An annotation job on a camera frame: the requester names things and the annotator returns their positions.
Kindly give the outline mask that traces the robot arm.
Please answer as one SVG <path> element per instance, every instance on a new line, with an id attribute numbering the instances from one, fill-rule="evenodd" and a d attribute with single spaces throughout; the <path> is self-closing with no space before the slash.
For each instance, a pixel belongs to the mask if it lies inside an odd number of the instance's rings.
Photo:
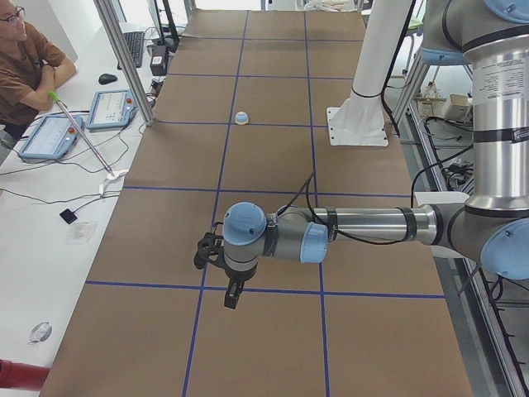
<path id="1" fill-rule="evenodd" d="M 473 68 L 474 191 L 463 203 L 417 208 L 291 208 L 237 203 L 225 214 L 219 261 L 235 308 L 260 257 L 319 263 L 338 235 L 389 245 L 443 246 L 512 280 L 528 277 L 528 4 L 430 1 L 425 54 Z"/>

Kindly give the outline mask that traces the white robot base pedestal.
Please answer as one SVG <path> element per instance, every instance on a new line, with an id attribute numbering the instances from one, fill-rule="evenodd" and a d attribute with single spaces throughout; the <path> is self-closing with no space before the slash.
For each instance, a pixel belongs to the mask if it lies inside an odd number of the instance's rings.
<path id="1" fill-rule="evenodd" d="M 383 91 L 414 4 L 411 0 L 383 0 L 371 7 L 350 96 L 340 107 L 326 110 L 331 145 L 388 145 Z"/>

